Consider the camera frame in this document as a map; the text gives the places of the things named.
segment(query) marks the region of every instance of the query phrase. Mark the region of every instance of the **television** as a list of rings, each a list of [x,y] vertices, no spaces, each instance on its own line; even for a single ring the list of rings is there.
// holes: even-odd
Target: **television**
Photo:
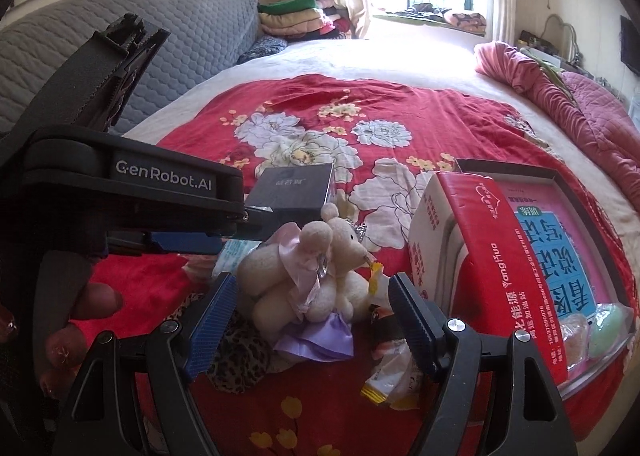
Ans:
[[[620,16],[620,61],[626,64],[634,74],[640,76],[640,32],[629,18]]]

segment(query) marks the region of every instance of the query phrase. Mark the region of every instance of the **red and white box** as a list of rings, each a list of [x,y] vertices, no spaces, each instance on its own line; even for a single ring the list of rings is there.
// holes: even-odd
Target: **red and white box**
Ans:
[[[530,333],[556,384],[568,378],[553,301],[500,187],[467,173],[434,174],[411,222],[414,285],[478,333]]]

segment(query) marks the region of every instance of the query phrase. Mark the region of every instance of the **teddy bear head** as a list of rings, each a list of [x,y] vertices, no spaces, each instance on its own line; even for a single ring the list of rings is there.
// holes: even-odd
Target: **teddy bear head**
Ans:
[[[338,208],[334,204],[324,204],[321,215],[333,232],[330,259],[335,266],[336,276],[343,276],[373,260],[368,250],[360,243],[353,225],[338,216]]]

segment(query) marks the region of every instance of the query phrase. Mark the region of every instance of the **leopard print fabric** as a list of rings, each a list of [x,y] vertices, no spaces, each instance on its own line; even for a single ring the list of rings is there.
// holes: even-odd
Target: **leopard print fabric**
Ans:
[[[202,296],[191,293],[167,319],[179,319]],[[250,321],[234,311],[207,370],[207,378],[217,390],[239,394],[260,382],[270,362],[269,343]]]

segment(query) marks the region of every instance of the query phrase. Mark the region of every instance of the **quilted headboard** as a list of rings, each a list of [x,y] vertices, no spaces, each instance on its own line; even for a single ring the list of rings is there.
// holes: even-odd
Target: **quilted headboard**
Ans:
[[[44,7],[0,31],[0,131],[11,129],[94,30],[127,12],[171,36],[130,97],[116,133],[236,64],[257,37],[257,0],[64,0]]]

